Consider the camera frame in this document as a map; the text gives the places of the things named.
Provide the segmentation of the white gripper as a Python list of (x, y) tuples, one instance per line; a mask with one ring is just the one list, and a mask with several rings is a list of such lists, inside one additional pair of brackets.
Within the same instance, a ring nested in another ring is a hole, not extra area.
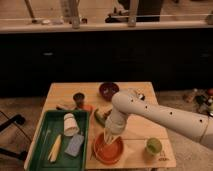
[(108, 118), (105, 122), (105, 132), (111, 133), (115, 136), (115, 139), (120, 136), (125, 130), (126, 123), (119, 123), (117, 121), (113, 121), (111, 118)]

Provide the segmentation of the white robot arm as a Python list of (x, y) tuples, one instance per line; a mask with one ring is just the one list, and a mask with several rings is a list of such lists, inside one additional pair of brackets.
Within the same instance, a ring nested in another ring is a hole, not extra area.
[(148, 103), (131, 89), (115, 93), (111, 104), (112, 111), (105, 121), (107, 144), (124, 132), (129, 116), (135, 114), (213, 150), (213, 117)]

